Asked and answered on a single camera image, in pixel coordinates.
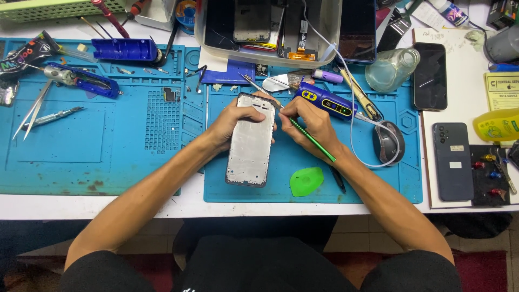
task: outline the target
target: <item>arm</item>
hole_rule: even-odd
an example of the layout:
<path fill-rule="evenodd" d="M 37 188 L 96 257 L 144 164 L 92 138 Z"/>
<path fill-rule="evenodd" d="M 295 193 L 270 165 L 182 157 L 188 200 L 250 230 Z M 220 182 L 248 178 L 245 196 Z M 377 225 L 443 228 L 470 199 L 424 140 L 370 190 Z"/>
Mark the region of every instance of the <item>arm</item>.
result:
<path fill-rule="evenodd" d="M 265 115 L 253 107 L 236 107 L 234 99 L 202 135 L 108 204 L 70 245 L 65 269 L 94 251 L 115 252 L 136 235 L 189 177 L 229 148 L 238 119 L 245 117 L 256 122 L 265 119 Z"/>
<path fill-rule="evenodd" d="M 337 159 L 328 160 L 289 121 L 299 115 L 307 131 Z M 282 129 L 313 155 L 333 165 L 355 189 L 384 230 L 404 250 L 422 249 L 444 256 L 454 264 L 449 245 L 434 225 L 404 196 L 360 162 L 338 139 L 327 112 L 302 97 L 280 111 Z"/>

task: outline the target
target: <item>tiled floor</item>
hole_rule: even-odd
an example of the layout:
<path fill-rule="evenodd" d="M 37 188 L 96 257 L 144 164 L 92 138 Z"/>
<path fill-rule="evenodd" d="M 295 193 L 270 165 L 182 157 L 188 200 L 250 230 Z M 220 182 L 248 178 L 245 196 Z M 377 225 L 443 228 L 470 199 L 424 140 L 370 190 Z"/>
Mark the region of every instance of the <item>tiled floor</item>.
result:
<path fill-rule="evenodd" d="M 120 254 L 170 253 L 173 240 L 183 221 L 181 219 L 153 219 L 137 236 L 123 245 Z M 506 250 L 509 292 L 519 292 L 519 213 L 515 214 L 510 228 L 496 238 L 468 240 L 448 236 L 451 248 L 462 251 Z M 70 241 L 44 247 L 24 255 L 66 255 Z M 340 216 L 333 234 L 324 249 L 326 252 L 372 251 L 376 253 L 401 253 L 396 244 L 371 215 Z"/>

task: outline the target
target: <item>glass bottle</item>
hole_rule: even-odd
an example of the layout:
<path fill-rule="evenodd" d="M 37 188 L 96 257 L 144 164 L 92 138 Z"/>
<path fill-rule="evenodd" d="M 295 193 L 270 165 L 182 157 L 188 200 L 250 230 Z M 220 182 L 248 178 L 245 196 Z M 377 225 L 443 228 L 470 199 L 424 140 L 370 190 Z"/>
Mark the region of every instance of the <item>glass bottle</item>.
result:
<path fill-rule="evenodd" d="M 375 63 L 366 66 L 367 83 L 379 92 L 394 91 L 415 71 L 419 62 L 420 54 L 413 48 L 380 52 Z"/>

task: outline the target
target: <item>yellow spray bottle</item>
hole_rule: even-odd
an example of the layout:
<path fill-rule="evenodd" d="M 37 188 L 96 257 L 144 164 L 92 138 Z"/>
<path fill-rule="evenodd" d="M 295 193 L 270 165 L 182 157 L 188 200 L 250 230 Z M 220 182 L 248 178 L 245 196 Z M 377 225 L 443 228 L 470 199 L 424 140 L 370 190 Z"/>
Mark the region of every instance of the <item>yellow spray bottle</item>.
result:
<path fill-rule="evenodd" d="M 484 113 L 472 122 L 476 134 L 485 141 L 519 139 L 519 108 Z"/>

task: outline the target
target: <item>green screwdriver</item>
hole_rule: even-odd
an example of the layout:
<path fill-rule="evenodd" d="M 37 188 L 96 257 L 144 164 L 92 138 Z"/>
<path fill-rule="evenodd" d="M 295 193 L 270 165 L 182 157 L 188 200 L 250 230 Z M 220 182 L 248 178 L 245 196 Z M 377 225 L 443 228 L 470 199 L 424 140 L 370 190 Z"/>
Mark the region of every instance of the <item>green screwdriver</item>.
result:
<path fill-rule="evenodd" d="M 272 104 L 278 110 L 281 110 L 283 108 L 279 100 L 272 100 Z M 303 135 L 305 135 L 305 137 L 308 138 L 308 140 L 310 140 L 317 148 L 319 148 L 319 150 L 321 150 L 321 152 L 324 155 L 326 155 L 326 157 L 328 157 L 332 162 L 335 162 L 335 157 L 333 157 L 333 155 L 330 152 L 328 152 L 316 139 L 314 139 L 312 135 L 310 135 L 305 129 L 303 129 L 303 127 L 300 124 L 298 124 L 296 120 L 294 120 L 291 117 L 289 117 L 289 120 L 290 123 L 292 123 L 292 125 L 294 125 L 294 127 L 296 127 L 301 133 L 303 133 Z"/>

